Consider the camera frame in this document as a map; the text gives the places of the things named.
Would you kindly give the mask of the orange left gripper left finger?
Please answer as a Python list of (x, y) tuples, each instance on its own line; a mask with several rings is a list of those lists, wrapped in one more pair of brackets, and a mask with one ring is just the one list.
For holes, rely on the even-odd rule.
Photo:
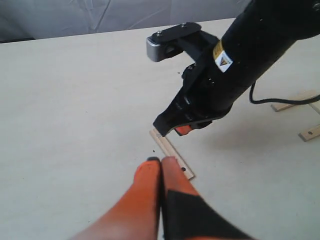
[(135, 171), (120, 200), (73, 240), (156, 240), (160, 216), (161, 162), (149, 157)]

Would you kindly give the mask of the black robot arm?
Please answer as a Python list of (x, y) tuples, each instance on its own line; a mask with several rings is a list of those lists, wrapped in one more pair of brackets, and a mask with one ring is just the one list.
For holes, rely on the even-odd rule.
[[(147, 38), (154, 62), (187, 53), (194, 63), (183, 84), (153, 126), (165, 137), (184, 136), (227, 115), (233, 103), (299, 40), (320, 33), (317, 0), (252, 0), (222, 38), (186, 22)], [(150, 157), (133, 183), (77, 240), (155, 240), (159, 221), (166, 240), (248, 240), (250, 236), (213, 210), (173, 156)]]

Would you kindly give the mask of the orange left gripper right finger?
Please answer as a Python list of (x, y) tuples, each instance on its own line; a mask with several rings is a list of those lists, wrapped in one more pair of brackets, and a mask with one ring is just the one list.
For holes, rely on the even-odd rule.
[(162, 219), (166, 240), (252, 240), (213, 210), (172, 156), (162, 159)]

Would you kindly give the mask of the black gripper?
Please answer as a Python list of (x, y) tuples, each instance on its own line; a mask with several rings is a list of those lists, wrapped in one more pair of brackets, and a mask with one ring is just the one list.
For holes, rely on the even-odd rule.
[(182, 74), (181, 89), (167, 109), (157, 116), (153, 126), (163, 137), (172, 130), (185, 136), (223, 118), (249, 87), (247, 72), (238, 65), (226, 72), (216, 65), (189, 65)]

